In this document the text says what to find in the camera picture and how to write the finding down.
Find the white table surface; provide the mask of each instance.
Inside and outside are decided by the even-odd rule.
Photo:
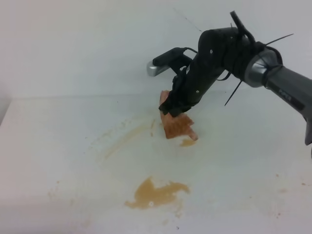
[[[12,101],[0,126],[0,232],[310,234],[303,118],[265,89],[224,107],[229,95],[208,92],[189,111],[199,134],[189,147],[165,139],[158,95]],[[190,193],[125,206],[149,177]]]

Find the stain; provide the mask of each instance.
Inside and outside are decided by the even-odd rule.
[[[151,124],[151,129],[153,129],[154,125],[155,125],[156,120],[154,119],[152,124]]]
[[[195,145],[196,141],[191,139],[183,139],[182,143],[180,144],[181,147],[189,147],[191,145]]]
[[[88,228],[90,225],[91,225],[91,219],[90,219],[90,218],[86,219],[85,221],[83,221],[83,222],[81,223],[81,226],[82,226],[83,228]]]
[[[52,196],[51,192],[48,192],[48,197],[49,197],[50,200],[53,199],[53,196]]]
[[[171,181],[164,187],[155,188],[152,178],[149,177],[136,190],[134,196],[135,202],[126,201],[125,205],[132,209],[148,209],[167,205],[177,200],[176,193],[179,191],[184,191],[187,194],[190,193],[189,187],[185,184]],[[177,212],[180,212],[181,209],[182,205],[180,207],[178,206]]]
[[[182,216],[182,209],[183,209],[183,203],[182,200],[177,201],[176,203],[176,210],[174,211],[176,218],[181,218]]]
[[[104,155],[105,159],[108,159],[112,154],[117,152],[123,145],[125,145],[132,138],[134,138],[135,136],[137,136],[138,134],[140,134],[144,130],[146,130],[145,125],[140,125],[134,129],[132,129],[130,132],[128,132],[126,135],[124,135],[117,143],[115,143],[112,147],[110,147],[106,151],[106,153]]]
[[[169,223],[169,220],[167,220],[167,219],[164,220],[164,221],[162,221],[162,225],[163,225],[163,226],[166,226],[168,223]]]
[[[285,189],[285,188],[279,189],[279,190],[278,190],[278,192],[281,193],[281,194],[285,194],[285,193],[287,193],[287,191],[288,191],[288,190]]]
[[[69,206],[73,206],[74,205],[74,203],[75,203],[75,200],[72,198],[72,199],[70,199],[70,203],[69,203]]]

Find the white wall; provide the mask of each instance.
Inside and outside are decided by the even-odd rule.
[[[173,72],[150,78],[146,63],[200,30],[228,27],[236,10],[256,39],[312,77],[308,0],[0,0],[0,85],[13,98],[158,93]],[[235,78],[213,86],[232,90]]]

